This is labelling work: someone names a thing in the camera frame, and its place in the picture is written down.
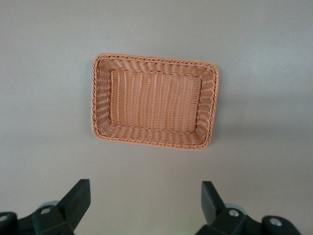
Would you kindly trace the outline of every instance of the gray table surface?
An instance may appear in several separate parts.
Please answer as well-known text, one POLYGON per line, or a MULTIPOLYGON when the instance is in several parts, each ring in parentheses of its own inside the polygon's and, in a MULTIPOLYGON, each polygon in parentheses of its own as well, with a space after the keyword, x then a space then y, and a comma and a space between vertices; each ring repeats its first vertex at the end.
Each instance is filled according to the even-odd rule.
POLYGON ((81 178, 78 235, 192 235, 201 182, 257 221, 313 225, 311 0, 0 1, 0 211, 19 217, 81 178), (102 52, 214 63, 211 145, 184 151, 100 141, 91 68, 102 52))

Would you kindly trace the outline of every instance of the round metal screw head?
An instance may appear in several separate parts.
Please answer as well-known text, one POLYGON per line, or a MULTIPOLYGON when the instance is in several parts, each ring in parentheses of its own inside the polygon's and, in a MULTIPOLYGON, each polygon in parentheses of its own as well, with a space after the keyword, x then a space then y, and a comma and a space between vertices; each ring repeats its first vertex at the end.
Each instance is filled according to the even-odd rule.
POLYGON ((8 218, 7 215, 0 216, 0 222, 5 221, 8 218))
POLYGON ((228 213, 229 213, 231 216, 233 216, 233 217, 238 217, 238 216, 239 216, 239 213, 238 213, 238 211, 236 211, 236 210, 230 210, 228 213))
POLYGON ((43 209, 40 214, 48 214, 50 212, 50 208, 43 209))
POLYGON ((271 219, 269 219, 269 221, 274 226, 280 227, 280 226, 283 225, 282 222, 279 219, 276 219, 276 218, 271 218, 271 219))

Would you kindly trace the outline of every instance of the wicker basket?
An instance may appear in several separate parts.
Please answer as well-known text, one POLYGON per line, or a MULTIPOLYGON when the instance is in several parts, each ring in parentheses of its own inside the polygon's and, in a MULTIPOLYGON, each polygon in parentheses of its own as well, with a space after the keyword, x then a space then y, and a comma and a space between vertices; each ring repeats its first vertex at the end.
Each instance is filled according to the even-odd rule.
POLYGON ((206 62, 100 54, 92 71, 92 131, 108 141, 204 149, 218 82, 218 69, 206 62))

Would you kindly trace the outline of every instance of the basket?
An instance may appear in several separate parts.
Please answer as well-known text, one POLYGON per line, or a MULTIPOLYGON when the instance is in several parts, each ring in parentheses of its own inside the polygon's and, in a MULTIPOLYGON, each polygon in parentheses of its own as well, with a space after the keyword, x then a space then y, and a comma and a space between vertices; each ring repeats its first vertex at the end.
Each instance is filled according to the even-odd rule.
POLYGON ((218 69, 206 62, 100 54, 92 71, 92 131, 107 141, 204 149, 218 82, 218 69))

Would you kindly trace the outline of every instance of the silver bolt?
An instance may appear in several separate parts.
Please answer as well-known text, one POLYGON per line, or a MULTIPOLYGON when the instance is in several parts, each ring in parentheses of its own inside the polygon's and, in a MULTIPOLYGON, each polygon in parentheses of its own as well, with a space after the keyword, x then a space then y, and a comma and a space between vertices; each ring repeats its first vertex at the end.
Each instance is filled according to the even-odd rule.
POLYGON ((5 221, 8 218, 7 215, 0 216, 0 222, 5 221))
POLYGON ((274 226, 280 227, 280 226, 283 225, 282 222, 280 222, 280 220, 279 220, 279 219, 276 219, 276 218, 271 218, 271 219, 269 219, 269 221, 270 221, 270 223, 271 223, 272 225, 274 225, 274 226))
POLYGON ((239 213, 238 213, 238 211, 236 211, 236 210, 230 210, 228 213, 229 213, 231 216, 233 216, 233 217, 238 217, 238 216, 239 216, 239 213))
POLYGON ((43 209, 40 214, 48 214, 50 212, 50 208, 43 209))

